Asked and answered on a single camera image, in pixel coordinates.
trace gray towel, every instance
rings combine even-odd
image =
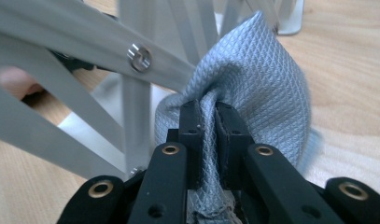
[[[220,41],[198,64],[183,93],[158,106],[156,143],[178,128],[179,108],[199,100],[204,125],[204,180],[189,192],[188,222],[240,223],[234,199],[218,181],[215,103],[234,106],[257,143],[279,148],[296,165],[309,132],[309,95],[303,72],[277,42],[262,13],[256,13]]]

